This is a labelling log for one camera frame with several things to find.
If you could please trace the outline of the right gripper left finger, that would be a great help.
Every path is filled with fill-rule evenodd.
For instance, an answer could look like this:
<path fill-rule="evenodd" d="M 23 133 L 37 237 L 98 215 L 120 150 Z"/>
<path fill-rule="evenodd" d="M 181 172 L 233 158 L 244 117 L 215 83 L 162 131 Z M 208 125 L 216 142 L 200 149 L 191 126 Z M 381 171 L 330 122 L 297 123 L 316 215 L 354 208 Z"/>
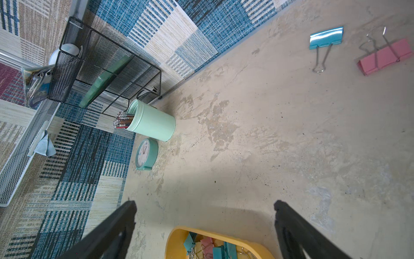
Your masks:
<path fill-rule="evenodd" d="M 136 212 L 135 201 L 125 202 L 60 258 L 124 259 L 132 240 Z"/>

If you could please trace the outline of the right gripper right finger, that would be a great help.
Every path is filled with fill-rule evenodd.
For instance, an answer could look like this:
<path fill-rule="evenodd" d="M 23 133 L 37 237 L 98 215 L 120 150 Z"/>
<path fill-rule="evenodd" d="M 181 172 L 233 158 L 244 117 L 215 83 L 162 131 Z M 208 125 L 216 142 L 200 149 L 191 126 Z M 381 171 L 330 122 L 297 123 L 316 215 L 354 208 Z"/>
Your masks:
<path fill-rule="evenodd" d="M 275 229 L 279 248 L 285 259 L 349 259 L 328 238 L 298 214 L 288 203 L 278 200 Z"/>

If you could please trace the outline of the yellow storage tray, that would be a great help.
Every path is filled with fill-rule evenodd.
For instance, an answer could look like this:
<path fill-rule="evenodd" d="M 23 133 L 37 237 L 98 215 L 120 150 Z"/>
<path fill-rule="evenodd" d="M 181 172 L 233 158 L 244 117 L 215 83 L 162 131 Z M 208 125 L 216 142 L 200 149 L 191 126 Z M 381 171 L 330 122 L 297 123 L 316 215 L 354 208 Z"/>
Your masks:
<path fill-rule="evenodd" d="M 176 227 L 167 239 L 165 258 L 272 259 L 274 256 L 258 243 L 189 227 Z"/>

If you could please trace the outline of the teal binder clip carried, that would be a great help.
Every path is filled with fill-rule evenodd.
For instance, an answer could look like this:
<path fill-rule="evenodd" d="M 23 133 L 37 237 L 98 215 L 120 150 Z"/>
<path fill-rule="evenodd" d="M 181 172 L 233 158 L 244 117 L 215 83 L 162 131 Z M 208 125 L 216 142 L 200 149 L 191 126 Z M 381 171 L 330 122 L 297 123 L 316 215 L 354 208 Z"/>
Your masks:
<path fill-rule="evenodd" d="M 215 247 L 213 259 L 238 259 L 236 245 L 224 242 L 224 245 Z"/>

